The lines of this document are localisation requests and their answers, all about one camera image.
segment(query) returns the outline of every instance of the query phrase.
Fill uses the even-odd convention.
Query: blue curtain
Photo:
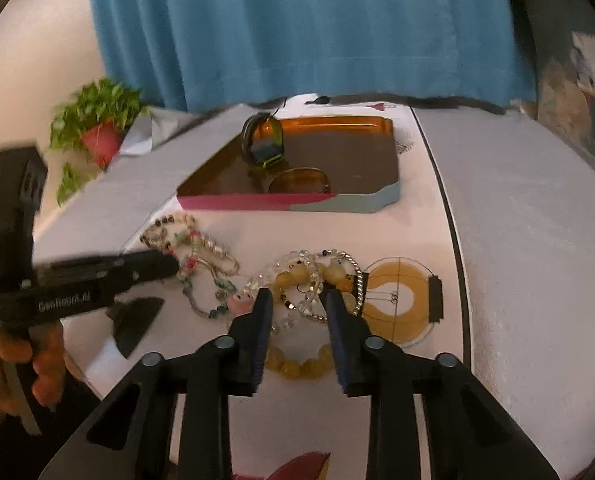
[[[535,100],[509,0],[91,0],[108,74],[202,112],[317,92]]]

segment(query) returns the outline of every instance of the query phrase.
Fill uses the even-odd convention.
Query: metal screw
[[[448,352],[442,352],[437,356],[437,362],[446,368],[452,368],[457,364],[457,357]]]
[[[364,345],[371,350],[379,350],[384,346],[384,340],[376,335],[372,335],[364,339]]]
[[[159,364],[164,359],[162,354],[158,354],[157,352],[148,352],[148,354],[142,357],[142,364],[144,366],[155,366]]]
[[[231,348],[234,345],[235,345],[235,339],[233,339],[229,335],[223,335],[221,337],[218,337],[215,340],[215,346],[217,346],[218,348],[220,348],[222,350],[226,350],[227,348]]]

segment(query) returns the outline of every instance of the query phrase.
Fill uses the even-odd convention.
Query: green plant
[[[112,121],[123,133],[146,110],[139,99],[141,92],[107,77],[83,86],[53,118],[51,149],[84,151],[82,134],[105,121]]]
[[[62,168],[62,183],[57,190],[57,203],[62,205],[89,180],[89,177],[75,171],[70,162],[66,162]]]

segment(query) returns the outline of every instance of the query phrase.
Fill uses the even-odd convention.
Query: pink pig charm
[[[252,310],[254,302],[255,301],[250,294],[238,292],[228,298],[228,310],[230,310],[235,317],[243,316]]]

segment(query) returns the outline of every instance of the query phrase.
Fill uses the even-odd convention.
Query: plant pot
[[[82,144],[86,146],[97,165],[105,170],[121,144],[121,135],[113,121],[104,121],[82,134]]]

